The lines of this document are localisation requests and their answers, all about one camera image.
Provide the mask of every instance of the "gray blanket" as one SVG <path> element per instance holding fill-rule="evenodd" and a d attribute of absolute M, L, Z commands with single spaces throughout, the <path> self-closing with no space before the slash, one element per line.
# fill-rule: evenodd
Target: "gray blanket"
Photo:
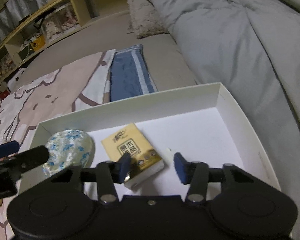
<path fill-rule="evenodd" d="M 198 82 L 222 82 L 249 118 L 300 239 L 300 0 L 150 0 Z"/>

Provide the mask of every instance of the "pillow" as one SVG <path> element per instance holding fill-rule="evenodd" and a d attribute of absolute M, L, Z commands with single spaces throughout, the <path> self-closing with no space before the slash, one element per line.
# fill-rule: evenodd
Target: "pillow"
<path fill-rule="evenodd" d="M 127 0 L 127 2 L 137 39 L 168 33 L 152 3 L 148 0 Z"/>

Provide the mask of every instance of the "blue folded cloth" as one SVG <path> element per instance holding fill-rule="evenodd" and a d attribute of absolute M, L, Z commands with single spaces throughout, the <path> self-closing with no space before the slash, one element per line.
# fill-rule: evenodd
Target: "blue folded cloth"
<path fill-rule="evenodd" d="M 111 65 L 110 101 L 156 92 L 143 59 L 143 45 L 116 52 Z"/>

